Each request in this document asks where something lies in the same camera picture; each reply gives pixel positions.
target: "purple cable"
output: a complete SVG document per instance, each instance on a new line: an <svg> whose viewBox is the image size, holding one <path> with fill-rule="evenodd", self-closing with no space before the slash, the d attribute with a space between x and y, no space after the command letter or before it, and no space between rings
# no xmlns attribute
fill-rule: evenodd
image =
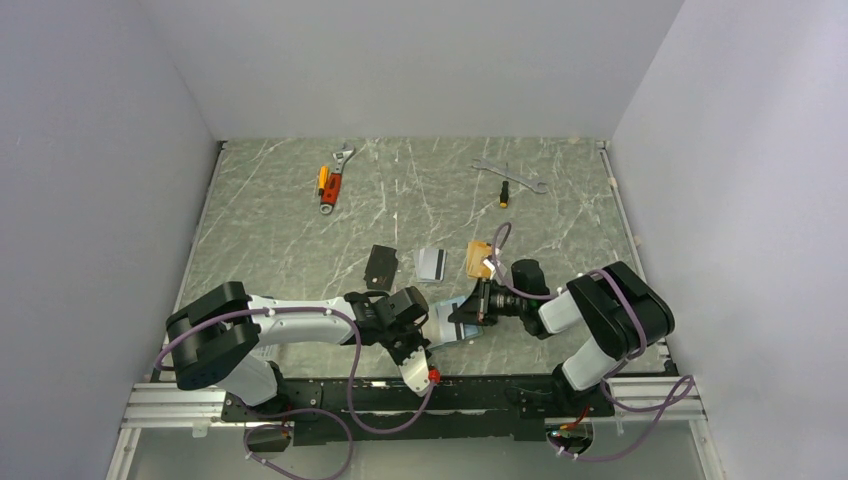
<svg viewBox="0 0 848 480"><path fill-rule="evenodd" d="M166 367L166 366L162 365L162 360L165 358L165 356L167 356L169 353L171 353L180 343L182 343L186 338L190 337L191 335L194 335L195 333L203 330L204 328L209 328L212 325L217 325L218 323L221 323L221 322L224 322L224 321L227 321L227 320L231 320L233 318L238 318L238 317L243 317L243 316L248 316L248 315L259 315L259 314L267 315L267 314L271 313L271 311L272 311L271 308L254 308L254 309L249 309L249 310L241 310L241 311L238 311L238 312L225 313L223 315L218 315L217 317L213 317L213 318L210 318L209 320L203 321L203 322L195 325L194 327L190 328L189 330L184 332L182 335L175 338L172 342L168 343L168 345L166 345L165 348L163 348L162 351L159 352L159 355L156 356L156 361L154 362L154 366L159 370L172 371L173 367ZM350 412L349 412L350 417L363 430L365 430L366 432L377 434L377 435L388 435L388 434L392 434L392 433L397 433L397 432L400 432L402 430L409 428L424 413L424 410L427 408L427 404L430 402L430 397L433 395L433 387L435 386L435 384L432 383L432 382L427 387L427 392L424 394L424 400L422 400L421 406L418 407L418 410L415 412L415 414L413 414L412 418L410 418L404 424L399 425L399 426L394 427L394 428L387 428L387 429L378 429L378 428L374 428L374 427L371 427L369 425L366 425L359 418L359 416L356 414L356 409L353 406L353 384L356 380L356 368L359 366L359 357L360 357L360 354L362 352L362 336L359 333L359 328L356 327L356 323L350 317L345 315L344 313L342 313L338 310L333 310L331 308L323 308L323 307L281 307L281 308L274 308L273 312L274 312L275 315L276 314L285 314L285 313L303 313L303 312L316 312L316 313L332 314L332 315L334 315L338 318L341 318L342 320L347 322L348 325L350 325L351 329L353 330L353 336L356 338L356 349L355 349L355 353L354 353L354 356L353 356L353 364L351 365L351 368L350 368L350 375L348 376L348 379L347 379L347 406L348 406L348 410L350 410ZM327 417L330 417L334 421L336 421L336 423L341 425L342 428L344 429L345 434L347 435L347 439L348 439L347 459L345 460L344 465L342 465L342 468L339 469L336 473L330 475L329 477L325 477L323 479L320 479L320 480L334 480L334 479L338 478L339 476L342 475L342 473L344 473L344 471L350 465L351 458L353 457L353 435L350 432L350 428L348 428L347 424L341 418L339 418L337 415L335 415L332 412L328 412L327 410L322 410L320 408L301 408L301 409L290 410L288 412L283 412L283 413L279 413L279 414L275 414L275 415L257 414L257 416L259 416L260 418L283 418L283 417L286 417L286 416L289 416L289 415L296 415L296 414L299 414L299 413L318 413L320 415L325 415ZM250 451L248 444L247 444L247 439L250 437L250 435L253 432L255 432L256 430L268 430L268 429L271 429L271 428L281 428L281 427L279 425L275 425L275 424L260 425L259 427L253 428L253 429L251 429L247 432L247 434L245 435L244 447L245 447L245 451L248 453L248 457L253 459L253 460L256 460L257 462L259 462L262 465L274 470L275 472L280 473L282 475L285 475L285 476L292 478L294 480L308 480L308 479L305 479L303 477L299 477L299 476L281 468L278 465L275 465L271 462L268 462L265 459L259 458L259 456L257 456L255 453Z"/></svg>
<svg viewBox="0 0 848 480"><path fill-rule="evenodd" d="M501 241L500 244L498 245L498 237L501 236L501 232L504 229L506 229L506 234L504 235L503 241ZM504 222L503 224L501 224L497 228L497 230L495 230L495 237L492 240L492 261L495 264L495 273L498 275L498 279L512 293L514 293L518 296L524 297L524 298L529 298L529 299L533 299L533 300L551 300L551 299L556 298L557 295L533 295L533 294L530 294L530 293L527 293L527 292L522 292L521 290L518 290L517 288L515 288L512 285L510 285L509 283L507 283L503 273L501 272L501 270L498 266L498 257L497 257L496 249L497 248L500 248L500 249L503 248L504 244L506 243L506 239L509 238L509 233L510 233L511 230L512 230L512 223ZM642 322L639 321L639 318L636 316L636 312L633 310L633 306L630 305L629 301L627 301L627 298L624 296L624 293L621 291L621 288L618 286L618 284L615 283L615 280L613 280L612 276L610 276L609 273L605 272L602 269L592 270L591 272L589 272L589 275L599 275L604 280L606 280L606 282L609 284L610 288L612 288L612 291L615 294L616 298L618 299L618 302L621 304L622 308L624 308L624 311L627 313L628 318L630 318L630 321L633 323L633 328L636 330L636 335L639 337L639 348L635 352L633 352L630 355L628 355L627 357L625 357L625 359L618 366L613 368L609 373L604 375L604 378L601 381L601 385L600 385L601 393L603 393L604 397L606 397L606 399L610 403L621 408L622 410L625 410L625 411L628 411L628 412L634 412L634 413L646 413L646 412L654 412L654 411L657 412L657 415L654 417L654 420L648 425L648 427L645 429L645 431L642 432L642 435L639 436L639 438L635 442L633 442L632 445L630 445L629 447L625 448L624 450L622 450L621 452L619 452L617 454L607 455L607 456L604 456L604 457L589 457L589 458L586 458L586 457L580 457L580 456L571 454L569 452L563 452L563 453L571 456L572 458L575 458L576 460L581 460L581 461L585 461L585 462L607 462L607 461L613 461L613 460L618 460L620 458L623 458L623 457L629 455L630 453L632 453L637 448L639 448L639 446L642 445L642 443L645 441L645 439L648 438L648 435L650 435L650 433L657 426L657 423L659 423L660 418L662 417L662 414L665 412L665 410L668 407L670 407L670 406L674 405L675 403L686 398L686 395L688 395L689 392L692 390L692 388L695 386L695 378L692 375L684 375L684 376L680 377L680 379L674 384L674 386L671 387L671 390L668 392L668 395L666 396L665 400L658 405L653 405L653 406L650 406L650 407L630 407L630 406L624 405L623 403L616 400L612 396L612 394L609 392L609 388L608 388L608 385L607 385L607 382L606 382L607 379L610 378L610 377L613 377L615 374L620 372L625 367L625 365L627 365L628 361L635 360L636 358L641 356L643 353L645 353L645 350L648 347L648 339L645 336L645 329L644 329L644 327L642 327ZM686 389L680 395L674 396L674 394L677 392L677 390L680 388L680 386L683 385L684 382L687 382ZM548 440L548 443L551 446L553 446L555 450L559 451L559 448L556 447L553 443L551 443L550 440Z"/></svg>

